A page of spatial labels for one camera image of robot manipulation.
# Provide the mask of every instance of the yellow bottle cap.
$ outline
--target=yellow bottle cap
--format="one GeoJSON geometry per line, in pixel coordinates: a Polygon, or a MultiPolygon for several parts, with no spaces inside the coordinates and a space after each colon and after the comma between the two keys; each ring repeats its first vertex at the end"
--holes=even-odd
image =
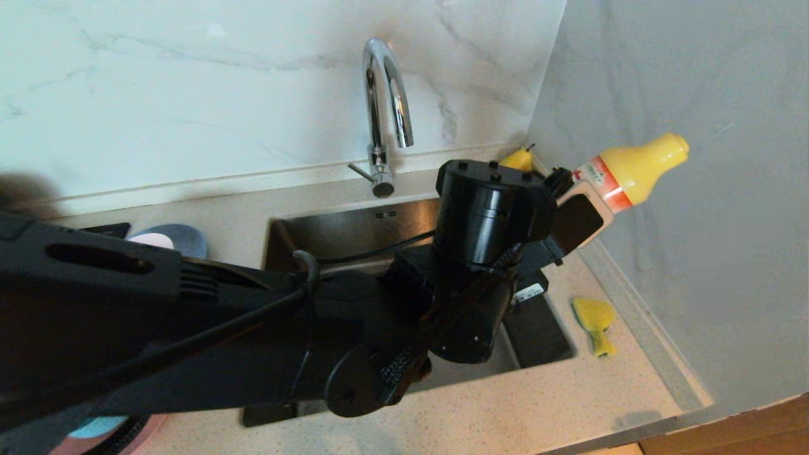
{"type": "Polygon", "coordinates": [[[636,206],[649,198],[660,176],[688,159],[688,150],[682,136],[665,133],[644,146],[605,150],[601,159],[636,206]]]}

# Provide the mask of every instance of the faucet spout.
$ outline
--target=faucet spout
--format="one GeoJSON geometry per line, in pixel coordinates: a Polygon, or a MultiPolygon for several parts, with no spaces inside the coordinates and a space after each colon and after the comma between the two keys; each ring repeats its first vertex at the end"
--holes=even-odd
{"type": "Polygon", "coordinates": [[[388,163],[388,146],[383,137],[382,118],[379,115],[379,105],[383,97],[379,96],[377,74],[383,76],[382,90],[387,90],[390,99],[391,113],[396,127],[396,141],[399,147],[413,145],[413,127],[410,124],[410,108],[407,104],[405,86],[402,83],[399,68],[393,51],[379,38],[371,38],[365,44],[362,55],[365,69],[365,96],[368,103],[368,125],[371,129],[371,144],[368,145],[368,159],[370,175],[359,172],[356,166],[354,171],[363,175],[374,184],[374,195],[385,198],[393,193],[393,173],[388,163]]]}

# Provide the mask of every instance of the yellow sponge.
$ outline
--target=yellow sponge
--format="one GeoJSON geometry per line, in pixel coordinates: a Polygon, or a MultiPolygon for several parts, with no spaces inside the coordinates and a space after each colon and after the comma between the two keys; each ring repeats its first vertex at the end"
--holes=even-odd
{"type": "Polygon", "coordinates": [[[506,158],[501,159],[500,164],[523,172],[533,171],[534,155],[531,153],[531,147],[534,147],[534,144],[526,148],[521,148],[511,155],[508,155],[506,158]]]}
{"type": "Polygon", "coordinates": [[[615,321],[615,309],[607,302],[593,299],[574,299],[573,310],[578,323],[593,338],[593,354],[597,357],[617,354],[604,331],[615,321]]]}

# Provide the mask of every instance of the stainless steel sink basin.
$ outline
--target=stainless steel sink basin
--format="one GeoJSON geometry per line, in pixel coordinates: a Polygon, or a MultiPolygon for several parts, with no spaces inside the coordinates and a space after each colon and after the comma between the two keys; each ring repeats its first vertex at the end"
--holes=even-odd
{"type": "MultiPolygon", "coordinates": [[[[349,257],[382,249],[435,228],[438,199],[369,209],[270,221],[266,270],[294,270],[290,253],[305,249],[318,258],[349,257]]],[[[377,274],[393,260],[393,252],[340,265],[322,265],[328,276],[354,269],[377,274]]],[[[433,372],[409,392],[484,378],[573,356],[573,350],[553,317],[547,301],[537,296],[506,316],[505,330],[485,364],[454,364],[430,354],[433,372]]],[[[325,410],[322,403],[302,403],[298,415],[325,410]]]]}

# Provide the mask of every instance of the countertop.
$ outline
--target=countertop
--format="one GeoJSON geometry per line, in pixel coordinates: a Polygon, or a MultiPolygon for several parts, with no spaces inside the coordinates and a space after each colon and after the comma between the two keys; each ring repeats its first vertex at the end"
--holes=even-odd
{"type": "MultiPolygon", "coordinates": [[[[202,230],[210,258],[260,267],[269,220],[431,198],[434,172],[396,177],[380,201],[361,180],[194,199],[115,210],[57,223],[84,228],[131,222],[132,232],[161,223],[202,230]]],[[[243,428],[239,410],[171,415],[142,448],[165,453],[513,453],[557,449],[683,414],[621,315],[609,330],[619,354],[592,355],[575,320],[576,296],[608,300],[578,253],[544,269],[548,300],[576,354],[572,359],[411,393],[356,419],[329,413],[243,428]]]]}

